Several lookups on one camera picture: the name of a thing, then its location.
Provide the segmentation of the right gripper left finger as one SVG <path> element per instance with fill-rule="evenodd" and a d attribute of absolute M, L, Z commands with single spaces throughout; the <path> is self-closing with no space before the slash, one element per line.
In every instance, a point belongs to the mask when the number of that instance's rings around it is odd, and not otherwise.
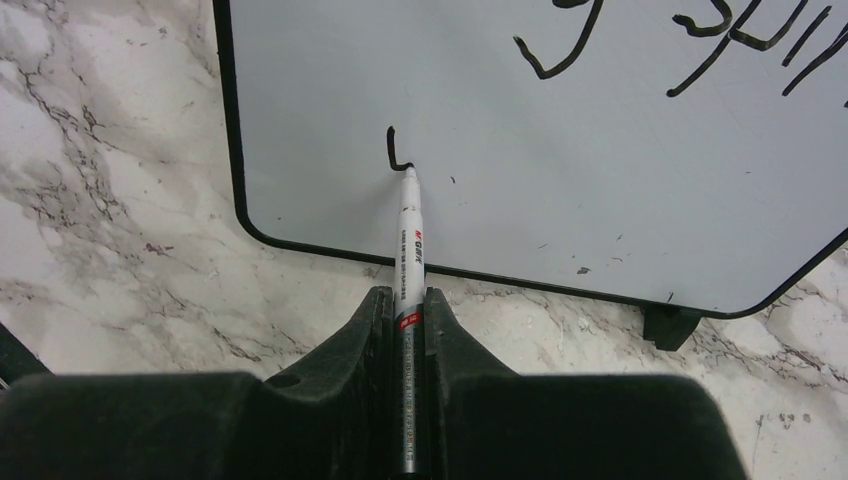
<path fill-rule="evenodd" d="M 278 374 L 33 375 L 1 399 L 5 479 L 384 476 L 386 287 Z"/>

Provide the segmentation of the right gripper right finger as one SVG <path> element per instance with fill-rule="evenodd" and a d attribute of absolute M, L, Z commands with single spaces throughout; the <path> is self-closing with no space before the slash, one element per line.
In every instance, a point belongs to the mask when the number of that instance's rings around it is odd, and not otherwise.
<path fill-rule="evenodd" d="M 714 399 L 675 375 L 521 375 L 427 291 L 438 479 L 742 479 Z"/>

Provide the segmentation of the black white marker pen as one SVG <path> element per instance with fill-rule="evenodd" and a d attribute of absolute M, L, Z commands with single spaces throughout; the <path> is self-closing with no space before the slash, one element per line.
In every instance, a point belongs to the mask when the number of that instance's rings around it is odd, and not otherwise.
<path fill-rule="evenodd" d="M 423 250 L 420 182 L 416 170 L 408 167 L 401 182 L 393 286 L 393 394 L 398 404 L 391 430 L 395 442 L 390 454 L 391 479 L 429 475 Z"/>

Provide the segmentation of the black framed whiteboard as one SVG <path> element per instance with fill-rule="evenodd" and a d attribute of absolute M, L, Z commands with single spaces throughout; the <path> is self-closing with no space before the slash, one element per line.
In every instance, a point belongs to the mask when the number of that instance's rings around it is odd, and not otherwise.
<path fill-rule="evenodd" d="M 713 318 L 847 240 L 843 1 L 217 1 L 255 239 Z"/>

